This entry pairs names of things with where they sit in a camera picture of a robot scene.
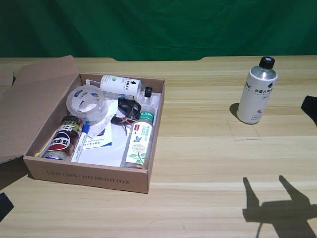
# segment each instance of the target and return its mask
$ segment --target green backdrop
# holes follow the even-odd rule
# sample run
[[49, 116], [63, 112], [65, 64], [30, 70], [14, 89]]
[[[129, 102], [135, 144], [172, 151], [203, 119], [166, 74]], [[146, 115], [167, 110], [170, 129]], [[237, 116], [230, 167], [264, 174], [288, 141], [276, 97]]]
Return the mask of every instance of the green backdrop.
[[0, 57], [317, 54], [317, 0], [0, 0]]

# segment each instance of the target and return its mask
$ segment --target white plastic bottle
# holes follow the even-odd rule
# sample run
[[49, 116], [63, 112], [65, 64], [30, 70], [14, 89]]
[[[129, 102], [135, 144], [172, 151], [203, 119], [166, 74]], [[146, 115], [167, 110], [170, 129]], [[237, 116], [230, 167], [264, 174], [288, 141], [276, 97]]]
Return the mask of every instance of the white plastic bottle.
[[118, 94], [118, 98], [139, 101], [140, 97], [151, 97], [152, 88], [145, 87], [138, 79], [113, 75], [104, 75], [100, 89], [105, 92]]
[[272, 57], [265, 56], [259, 66], [250, 69], [237, 110], [240, 121], [256, 124], [263, 116], [268, 98], [278, 79], [273, 70], [274, 62]]
[[145, 169], [150, 157], [155, 108], [144, 105], [139, 120], [132, 124], [121, 166]]

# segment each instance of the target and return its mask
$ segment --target bottle with green label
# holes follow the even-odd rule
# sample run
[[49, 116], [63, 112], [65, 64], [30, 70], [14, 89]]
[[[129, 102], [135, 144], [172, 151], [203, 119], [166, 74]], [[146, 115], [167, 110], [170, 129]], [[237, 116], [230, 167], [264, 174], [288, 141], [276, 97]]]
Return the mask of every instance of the bottle with green label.
[[122, 167], [145, 169], [152, 142], [155, 108], [144, 105], [139, 120], [132, 124], [128, 142], [123, 153]]

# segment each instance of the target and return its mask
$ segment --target cardboard box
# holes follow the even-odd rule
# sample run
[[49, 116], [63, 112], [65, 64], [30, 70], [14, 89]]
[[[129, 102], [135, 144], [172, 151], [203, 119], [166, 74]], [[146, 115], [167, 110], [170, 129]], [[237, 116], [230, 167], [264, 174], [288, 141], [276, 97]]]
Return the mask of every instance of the cardboard box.
[[0, 73], [0, 163], [24, 156], [34, 179], [148, 193], [163, 107], [163, 79], [133, 77], [153, 87], [154, 92], [162, 93], [147, 169], [33, 157], [68, 114], [68, 94], [86, 79], [100, 81], [101, 77], [79, 74], [72, 56], [23, 67], [13, 86], [12, 71]]

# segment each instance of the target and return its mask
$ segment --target marker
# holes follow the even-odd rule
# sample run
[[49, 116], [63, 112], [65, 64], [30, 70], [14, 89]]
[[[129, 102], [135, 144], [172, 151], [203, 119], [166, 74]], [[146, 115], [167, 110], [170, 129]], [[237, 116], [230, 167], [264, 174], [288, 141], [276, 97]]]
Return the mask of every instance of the marker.
[[87, 133], [89, 131], [89, 124], [85, 124], [83, 127], [83, 130], [81, 132], [80, 138], [78, 140], [78, 143], [76, 145], [76, 148], [74, 150], [74, 153], [71, 157], [71, 162], [78, 162], [79, 156], [81, 154], [81, 151], [83, 150], [84, 144], [85, 144], [85, 140], [87, 137]]

